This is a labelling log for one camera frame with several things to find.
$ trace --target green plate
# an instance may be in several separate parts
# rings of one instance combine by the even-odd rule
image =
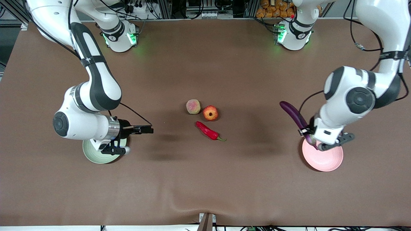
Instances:
[[[120,146],[126,146],[127,139],[120,140]],[[90,140],[83,141],[83,152],[85,157],[93,163],[96,164],[108,164],[110,162],[115,161],[121,155],[110,155],[110,154],[102,154],[101,152],[97,152],[94,146],[91,144]]]

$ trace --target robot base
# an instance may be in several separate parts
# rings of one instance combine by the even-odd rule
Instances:
[[[280,44],[284,48],[297,51],[304,47],[309,41],[311,31],[308,35],[300,34],[302,38],[297,39],[296,36],[290,32],[290,23],[287,21],[282,21],[274,26],[274,31],[279,32],[278,35],[274,35],[275,44]]]
[[[117,41],[111,41],[110,38],[107,38],[102,33],[102,36],[106,40],[107,47],[119,53],[128,51],[132,47],[137,47],[140,32],[140,28],[135,24],[126,20],[122,20],[122,22],[124,23],[125,31]]]

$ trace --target table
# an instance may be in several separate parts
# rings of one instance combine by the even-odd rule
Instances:
[[[302,161],[297,127],[278,105],[298,106],[341,65],[374,65],[378,52],[356,49],[348,22],[319,20],[294,52],[252,20],[148,22],[139,46],[125,53],[87,26],[122,102],[155,133],[131,137],[131,153],[108,165],[88,161],[81,141],[59,137],[52,117],[66,89],[88,76],[30,25],[0,83],[0,225],[186,224],[211,212],[221,225],[411,226],[411,97],[347,126],[356,139],[328,173]],[[354,25],[353,32],[377,47],[370,31]],[[219,120],[206,125],[226,142],[194,126],[203,118],[185,112],[189,99],[219,109]],[[303,115],[324,101],[312,98]],[[113,114],[143,123],[122,106]]]

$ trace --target chili pepper stem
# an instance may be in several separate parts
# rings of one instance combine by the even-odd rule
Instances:
[[[222,139],[222,138],[220,138],[220,137],[217,137],[217,140],[219,140],[219,141],[226,141],[227,139]]]

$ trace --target apple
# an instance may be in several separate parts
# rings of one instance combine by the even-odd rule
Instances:
[[[187,107],[188,113],[195,115],[201,110],[200,102],[196,99],[190,99],[185,106]]]
[[[208,121],[213,121],[215,119],[217,119],[218,117],[218,112],[217,112],[217,108],[215,108],[214,106],[210,105],[207,106],[204,110],[203,110],[203,115],[204,118]]]

